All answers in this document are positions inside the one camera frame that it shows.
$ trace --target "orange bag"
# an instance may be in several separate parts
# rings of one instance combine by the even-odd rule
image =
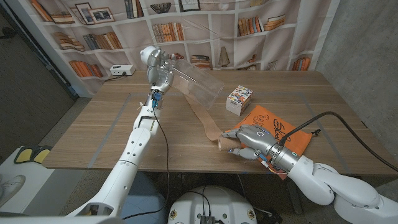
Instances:
[[[258,124],[268,130],[276,140],[280,140],[283,136],[289,133],[291,130],[295,129],[294,126],[284,121],[280,117],[271,113],[269,110],[257,105],[239,124],[234,128],[239,128],[242,124]],[[285,146],[291,151],[302,155],[305,148],[308,146],[311,140],[312,134],[307,134],[303,131],[297,131],[287,138]],[[287,175],[281,174],[284,171],[274,169],[274,167],[268,163],[269,167],[276,173],[279,173],[279,177],[284,180]]]

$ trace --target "wooden table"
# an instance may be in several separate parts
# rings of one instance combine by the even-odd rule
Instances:
[[[318,113],[334,111],[376,153],[397,166],[373,133],[318,72],[210,71],[225,82],[220,96],[209,110],[216,124],[226,131],[240,122],[256,105],[261,105],[286,122],[298,126]],[[242,116],[225,109],[226,96],[238,85],[254,91],[252,103]],[[146,73],[105,83],[79,117],[68,128],[44,160],[50,169],[112,169],[118,161],[132,125],[139,113],[139,102],[149,92]],[[174,172],[265,173],[258,161],[220,152],[209,141],[201,122],[184,96],[172,88],[164,97],[160,123],[170,146],[169,169]],[[313,137],[304,154],[314,162],[334,167],[342,174],[397,173],[378,161],[333,116],[326,116],[303,130],[322,129]],[[166,171],[166,145],[158,131],[140,163],[140,170]]]

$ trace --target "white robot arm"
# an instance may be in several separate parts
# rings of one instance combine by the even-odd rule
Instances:
[[[147,79],[151,88],[134,122],[126,147],[99,192],[67,217],[86,214],[118,217],[121,212],[147,143],[159,127],[157,119],[160,117],[163,96],[170,89],[175,57],[172,55],[170,60],[169,55],[160,48],[150,46],[141,51],[141,60],[149,66]]]
[[[271,164],[288,172],[287,176],[308,199],[319,205],[334,201],[337,213],[351,223],[397,223],[397,202],[379,195],[365,181],[340,175],[328,165],[314,164],[311,159],[278,146],[263,127],[242,125],[224,133],[223,137],[238,138],[247,145],[244,149],[228,151],[245,159],[271,156]]]

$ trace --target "clear plastic box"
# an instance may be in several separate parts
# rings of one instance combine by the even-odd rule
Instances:
[[[222,81],[183,59],[177,60],[173,75],[171,85],[206,109],[211,108],[224,88]]]

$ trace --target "bookshelf backdrop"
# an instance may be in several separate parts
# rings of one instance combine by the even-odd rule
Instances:
[[[19,2],[95,94],[114,64],[145,70],[149,45],[204,70],[314,70],[339,0]]]

